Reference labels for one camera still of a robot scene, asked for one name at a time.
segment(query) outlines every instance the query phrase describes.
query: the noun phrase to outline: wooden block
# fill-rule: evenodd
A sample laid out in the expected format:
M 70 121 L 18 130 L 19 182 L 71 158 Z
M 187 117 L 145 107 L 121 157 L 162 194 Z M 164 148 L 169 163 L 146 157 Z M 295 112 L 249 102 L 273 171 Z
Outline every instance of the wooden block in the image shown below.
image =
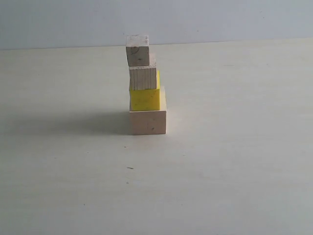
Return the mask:
M 161 87 L 161 109 L 158 111 L 131 111 L 130 120 L 133 135 L 166 134 L 166 97 Z
M 130 85 L 132 111 L 160 110 L 160 75 L 157 71 L 156 89 L 133 90 Z
M 128 66 L 148 66 L 150 64 L 148 35 L 128 35 L 126 55 Z
M 157 88 L 157 63 L 154 54 L 150 54 L 149 66 L 129 67 L 131 87 L 133 90 Z

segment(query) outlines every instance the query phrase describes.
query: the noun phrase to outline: block tower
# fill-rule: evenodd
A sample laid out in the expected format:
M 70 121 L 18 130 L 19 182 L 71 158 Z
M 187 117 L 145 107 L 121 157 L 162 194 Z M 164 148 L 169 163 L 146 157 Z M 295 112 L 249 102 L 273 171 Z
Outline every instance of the block tower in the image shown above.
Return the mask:
M 165 89 L 160 85 L 148 35 L 129 35 L 126 55 L 130 75 L 130 120 L 133 135 L 166 134 Z

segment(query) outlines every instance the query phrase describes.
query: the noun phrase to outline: white table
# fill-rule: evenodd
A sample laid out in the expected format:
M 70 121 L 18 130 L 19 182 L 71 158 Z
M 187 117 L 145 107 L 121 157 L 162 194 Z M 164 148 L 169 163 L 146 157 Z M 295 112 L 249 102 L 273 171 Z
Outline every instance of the white table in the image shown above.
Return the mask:
M 313 39 L 151 51 L 167 135 L 125 47 L 0 51 L 0 234 L 312 235 Z

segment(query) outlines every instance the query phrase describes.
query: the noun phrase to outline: yellow block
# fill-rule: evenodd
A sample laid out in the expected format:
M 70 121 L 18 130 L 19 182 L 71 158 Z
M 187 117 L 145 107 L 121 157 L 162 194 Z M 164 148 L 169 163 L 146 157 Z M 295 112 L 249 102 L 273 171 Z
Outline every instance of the yellow block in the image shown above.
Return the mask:
M 156 73 L 156 89 L 129 89 L 132 111 L 160 110 L 160 75 Z

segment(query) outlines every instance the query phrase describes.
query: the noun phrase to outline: light wooden block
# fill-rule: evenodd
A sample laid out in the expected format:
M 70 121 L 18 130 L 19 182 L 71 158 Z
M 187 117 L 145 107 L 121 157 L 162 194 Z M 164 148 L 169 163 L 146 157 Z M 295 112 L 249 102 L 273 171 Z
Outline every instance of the light wooden block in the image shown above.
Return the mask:
M 128 35 L 126 55 L 130 67 L 150 65 L 148 35 Z
M 130 85 L 131 110 L 160 110 L 160 76 L 157 71 L 156 89 L 133 90 Z
M 131 111 L 130 120 L 133 135 L 166 134 L 166 97 L 161 86 L 161 109 L 158 111 Z
M 157 88 L 157 63 L 154 54 L 150 54 L 149 66 L 129 67 L 131 87 L 133 90 Z

